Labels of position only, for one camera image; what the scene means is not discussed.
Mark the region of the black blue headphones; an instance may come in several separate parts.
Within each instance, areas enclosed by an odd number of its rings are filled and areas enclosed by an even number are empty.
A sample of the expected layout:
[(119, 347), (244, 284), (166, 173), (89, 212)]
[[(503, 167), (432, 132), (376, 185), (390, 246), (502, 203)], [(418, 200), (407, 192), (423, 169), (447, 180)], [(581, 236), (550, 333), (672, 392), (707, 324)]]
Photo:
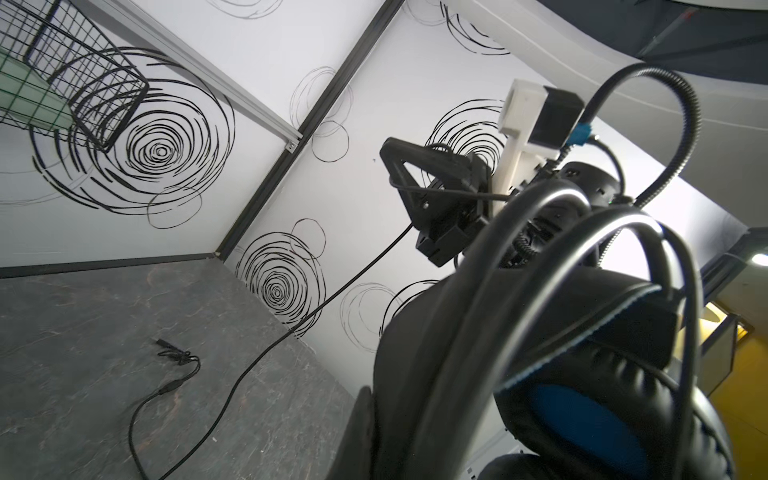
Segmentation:
[(553, 180), (512, 198), (377, 351), (363, 479), (451, 479), (489, 400), (523, 454), (486, 479), (732, 479), (696, 385), (703, 305), (684, 240)]

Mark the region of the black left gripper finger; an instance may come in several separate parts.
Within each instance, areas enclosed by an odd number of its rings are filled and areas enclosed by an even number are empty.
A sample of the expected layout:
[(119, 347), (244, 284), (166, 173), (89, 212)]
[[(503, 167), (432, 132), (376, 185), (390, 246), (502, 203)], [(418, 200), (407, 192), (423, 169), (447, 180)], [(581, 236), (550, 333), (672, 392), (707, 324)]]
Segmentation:
[(376, 444), (376, 410), (372, 389), (364, 386), (355, 400), (327, 480), (368, 480)]

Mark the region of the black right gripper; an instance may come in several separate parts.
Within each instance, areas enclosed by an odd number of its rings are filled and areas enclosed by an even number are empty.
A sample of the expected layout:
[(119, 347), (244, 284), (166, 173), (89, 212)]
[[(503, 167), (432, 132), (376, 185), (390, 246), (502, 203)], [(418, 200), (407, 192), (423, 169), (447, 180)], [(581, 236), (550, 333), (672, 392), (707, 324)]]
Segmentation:
[(386, 139), (379, 155), (413, 226), (416, 247), (441, 267), (464, 252), (488, 223), (491, 169), (477, 154), (457, 155), (446, 145)]

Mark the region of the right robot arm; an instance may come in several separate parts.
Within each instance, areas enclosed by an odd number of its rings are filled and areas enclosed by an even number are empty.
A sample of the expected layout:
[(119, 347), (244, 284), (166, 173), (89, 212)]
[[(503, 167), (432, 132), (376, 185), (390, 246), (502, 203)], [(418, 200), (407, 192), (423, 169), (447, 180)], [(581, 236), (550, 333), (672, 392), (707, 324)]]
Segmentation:
[[(676, 98), (680, 138), (667, 163), (654, 160), (598, 118), (620, 86), (657, 82)], [(474, 105), (445, 115), (430, 140), (387, 139), (380, 151), (398, 191), (417, 249), (437, 266), (464, 254), (515, 196), (564, 181), (595, 210), (644, 208), (688, 163), (701, 128), (698, 98), (680, 74), (645, 63), (622, 68), (589, 99), (554, 86), (516, 80), (494, 122), (470, 121)]]

